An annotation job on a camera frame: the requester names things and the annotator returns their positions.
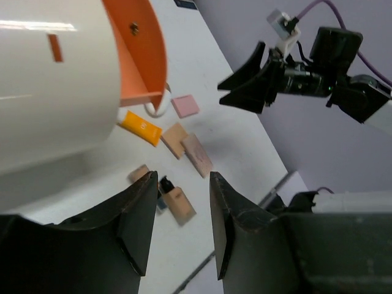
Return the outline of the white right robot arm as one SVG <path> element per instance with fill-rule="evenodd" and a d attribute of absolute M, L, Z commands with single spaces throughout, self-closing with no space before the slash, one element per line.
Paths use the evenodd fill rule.
<path fill-rule="evenodd" d="M 391 88 L 369 75 L 348 76 L 363 36 L 341 28 L 320 27 L 309 59 L 294 61 L 278 48 L 268 51 L 262 63 L 265 43 L 259 42 L 250 58 L 220 82 L 227 94 L 221 105 L 261 114 L 278 94 L 327 99 L 359 123 L 372 124 L 391 132 Z"/>

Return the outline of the white cylindrical drawer organizer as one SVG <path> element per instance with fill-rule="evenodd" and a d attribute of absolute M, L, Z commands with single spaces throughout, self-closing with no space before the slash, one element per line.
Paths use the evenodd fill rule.
<path fill-rule="evenodd" d="M 120 93 L 102 1 L 1 2 L 1 173 L 105 141 Z"/>

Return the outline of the white egg-shaped bottle brown cap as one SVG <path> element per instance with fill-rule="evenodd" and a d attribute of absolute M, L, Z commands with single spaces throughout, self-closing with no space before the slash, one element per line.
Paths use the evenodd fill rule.
<path fill-rule="evenodd" d="M 157 109 L 154 108 L 154 105 L 149 102 L 147 104 L 144 104 L 145 111 L 147 114 L 150 115 L 152 118 L 159 118 L 165 114 L 167 111 L 172 99 L 172 91 L 170 88 L 170 85 L 166 83 L 165 85 L 165 91 L 164 95 L 162 96 L 161 102 L 159 104 L 159 107 Z"/>

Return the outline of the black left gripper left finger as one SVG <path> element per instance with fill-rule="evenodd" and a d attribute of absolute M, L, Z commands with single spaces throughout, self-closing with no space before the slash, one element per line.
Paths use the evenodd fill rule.
<path fill-rule="evenodd" d="M 2 293 L 137 293 L 157 204 L 150 171 L 59 224 L 1 216 Z"/>

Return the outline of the Lamela foundation bottle black cap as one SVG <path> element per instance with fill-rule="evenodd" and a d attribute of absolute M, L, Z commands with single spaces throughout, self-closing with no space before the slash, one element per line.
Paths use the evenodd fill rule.
<path fill-rule="evenodd" d="M 175 186 L 166 176 L 160 181 L 162 197 L 179 226 L 185 225 L 195 215 L 196 211 L 186 197 L 182 188 Z"/>

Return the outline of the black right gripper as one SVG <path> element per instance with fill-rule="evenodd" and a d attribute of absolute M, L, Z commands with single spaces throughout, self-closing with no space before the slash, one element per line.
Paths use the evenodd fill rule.
<path fill-rule="evenodd" d="M 328 97 L 336 85 L 345 84 L 362 41 L 359 32 L 320 27 L 308 61 L 286 61 L 277 48 L 270 49 L 263 67 L 266 78 L 255 77 L 265 50 L 265 43 L 259 41 L 248 60 L 218 84 L 218 90 L 228 91 L 219 103 L 260 114 L 279 93 Z"/>

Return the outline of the orange drawer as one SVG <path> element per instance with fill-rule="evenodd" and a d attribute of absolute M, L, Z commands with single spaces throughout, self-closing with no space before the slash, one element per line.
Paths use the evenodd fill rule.
<path fill-rule="evenodd" d="M 121 77 L 120 106 L 152 103 L 158 109 L 167 84 L 167 54 L 149 1 L 103 2 L 116 41 Z"/>

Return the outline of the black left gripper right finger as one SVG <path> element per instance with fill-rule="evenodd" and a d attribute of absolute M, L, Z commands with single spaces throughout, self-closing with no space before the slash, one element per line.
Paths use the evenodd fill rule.
<path fill-rule="evenodd" d="M 210 174 L 217 278 L 225 293 L 390 293 L 391 205 L 337 210 L 338 195 L 258 206 Z"/>

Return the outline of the yellow sunscreen tube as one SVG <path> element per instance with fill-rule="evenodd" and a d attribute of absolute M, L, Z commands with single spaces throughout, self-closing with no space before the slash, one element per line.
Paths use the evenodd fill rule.
<path fill-rule="evenodd" d="M 125 108 L 118 110 L 117 125 L 144 139 L 154 147 L 158 145 L 162 134 L 160 127 L 155 126 Z"/>

